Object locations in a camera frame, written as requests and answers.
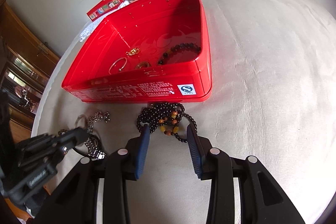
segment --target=black beaded bracelet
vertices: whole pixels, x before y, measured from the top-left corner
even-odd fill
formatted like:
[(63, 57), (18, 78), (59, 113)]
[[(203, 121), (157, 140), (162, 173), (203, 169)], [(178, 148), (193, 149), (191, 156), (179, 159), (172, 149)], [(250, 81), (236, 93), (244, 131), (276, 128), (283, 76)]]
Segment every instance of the black beaded bracelet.
[[(178, 134), (179, 122), (186, 117), (195, 127), (197, 133), (197, 125), (195, 120), (188, 114), (184, 113), (184, 107), (180, 103), (162, 103), (153, 104), (151, 107), (145, 107), (138, 116), (136, 125), (139, 132), (142, 131), (141, 123), (148, 123), (150, 133), (153, 133), (157, 127), (168, 136), (175, 136), (180, 142), (187, 142), (187, 139), (181, 138)], [(171, 125), (172, 130), (166, 130), (166, 125)]]
[(195, 45), (194, 43), (181, 43), (177, 44), (175, 47), (171, 47), (170, 49), (166, 50), (161, 59), (157, 62), (158, 65), (163, 65), (166, 63), (167, 59), (174, 54), (177, 54), (178, 52), (182, 52), (184, 50), (191, 50), (195, 51), (196, 53), (201, 52), (201, 47)]

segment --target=ring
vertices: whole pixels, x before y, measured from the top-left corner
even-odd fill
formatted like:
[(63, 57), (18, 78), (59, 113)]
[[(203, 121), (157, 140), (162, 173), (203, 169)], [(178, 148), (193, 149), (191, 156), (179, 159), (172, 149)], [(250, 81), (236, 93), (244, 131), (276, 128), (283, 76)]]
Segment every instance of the ring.
[(109, 68), (109, 75), (111, 75), (110, 70), (116, 65), (117, 62), (119, 62), (119, 61), (122, 60), (122, 59), (125, 59), (125, 63), (124, 63), (124, 65), (119, 69), (119, 71), (121, 71), (121, 70), (126, 66), (126, 64), (127, 64), (127, 58), (126, 58), (126, 57), (121, 57), (121, 58), (117, 59), (117, 60), (114, 61), (114, 63), (110, 66), (110, 68)]
[(151, 67), (151, 64), (147, 61), (140, 62), (135, 66), (135, 69), (142, 69), (142, 68), (148, 68)]
[(128, 56), (132, 56), (132, 55), (136, 55), (140, 52), (140, 49), (139, 48), (133, 48), (131, 49), (129, 52), (126, 52), (126, 55)]

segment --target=white sticker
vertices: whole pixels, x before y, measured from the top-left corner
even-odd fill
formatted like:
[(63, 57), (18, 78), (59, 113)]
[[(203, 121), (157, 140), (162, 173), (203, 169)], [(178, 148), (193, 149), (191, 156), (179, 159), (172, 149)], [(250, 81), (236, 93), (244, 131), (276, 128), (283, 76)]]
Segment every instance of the white sticker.
[(182, 95), (196, 95), (193, 84), (177, 85)]

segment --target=table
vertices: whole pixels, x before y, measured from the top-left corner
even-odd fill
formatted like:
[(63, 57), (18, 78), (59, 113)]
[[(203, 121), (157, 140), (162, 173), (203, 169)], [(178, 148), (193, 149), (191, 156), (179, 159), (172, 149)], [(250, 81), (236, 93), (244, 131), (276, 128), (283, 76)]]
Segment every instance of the table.
[[(257, 156), (307, 224), (336, 191), (336, 21), (315, 0), (202, 0), (209, 29), (213, 90), (185, 103), (199, 135), (232, 157)], [(141, 104), (86, 104), (61, 82), (83, 44), (78, 37), (46, 87), (32, 136), (73, 128), (81, 114), (109, 111), (99, 122), (107, 152), (138, 136)], [(51, 189), (78, 162), (70, 151)], [(210, 181), (194, 174), (187, 144), (151, 135), (144, 173), (127, 182), (132, 224), (205, 223)], [(236, 220), (239, 221), (236, 208)]]

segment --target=blue rubber tip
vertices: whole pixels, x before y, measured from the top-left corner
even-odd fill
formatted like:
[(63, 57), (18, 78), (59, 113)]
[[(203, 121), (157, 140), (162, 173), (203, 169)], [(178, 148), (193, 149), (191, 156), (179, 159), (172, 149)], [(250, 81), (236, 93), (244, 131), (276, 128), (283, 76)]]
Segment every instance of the blue rubber tip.
[(146, 160), (146, 155), (147, 155), (147, 150), (148, 150), (148, 145), (149, 145), (149, 138), (150, 138), (150, 131), (149, 131), (149, 126), (144, 125), (142, 133), (140, 135), (142, 137), (139, 151), (137, 154), (137, 157), (135, 158), (135, 177), (136, 179), (139, 179), (140, 176), (143, 173), (143, 167), (145, 166), (145, 160)]
[(191, 129), (190, 126), (187, 127), (187, 140), (188, 140), (191, 160), (194, 166), (194, 171), (196, 175), (198, 176), (198, 178), (200, 179), (202, 176), (202, 159), (201, 159), (201, 154), (197, 148), (193, 130)]

